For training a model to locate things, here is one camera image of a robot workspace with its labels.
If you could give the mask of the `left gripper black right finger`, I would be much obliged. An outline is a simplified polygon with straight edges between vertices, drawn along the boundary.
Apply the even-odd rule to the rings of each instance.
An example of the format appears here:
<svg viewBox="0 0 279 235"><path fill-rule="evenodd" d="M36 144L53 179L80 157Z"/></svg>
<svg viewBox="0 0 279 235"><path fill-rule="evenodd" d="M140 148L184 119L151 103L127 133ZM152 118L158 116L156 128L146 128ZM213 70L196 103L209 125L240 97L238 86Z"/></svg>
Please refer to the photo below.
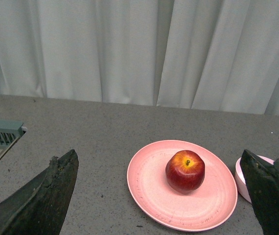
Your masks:
<svg viewBox="0 0 279 235"><path fill-rule="evenodd" d="M279 235L279 158L270 164L245 149L241 169L263 233Z"/></svg>

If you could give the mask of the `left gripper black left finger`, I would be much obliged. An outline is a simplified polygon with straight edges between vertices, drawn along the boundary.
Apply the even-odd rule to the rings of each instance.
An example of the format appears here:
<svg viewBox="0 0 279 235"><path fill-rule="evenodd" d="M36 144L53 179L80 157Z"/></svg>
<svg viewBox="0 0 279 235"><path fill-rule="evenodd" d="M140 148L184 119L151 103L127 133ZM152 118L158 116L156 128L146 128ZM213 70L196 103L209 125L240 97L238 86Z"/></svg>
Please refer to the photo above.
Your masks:
<svg viewBox="0 0 279 235"><path fill-rule="evenodd" d="M74 191L75 150L52 157L49 166L0 202L0 235L58 235Z"/></svg>

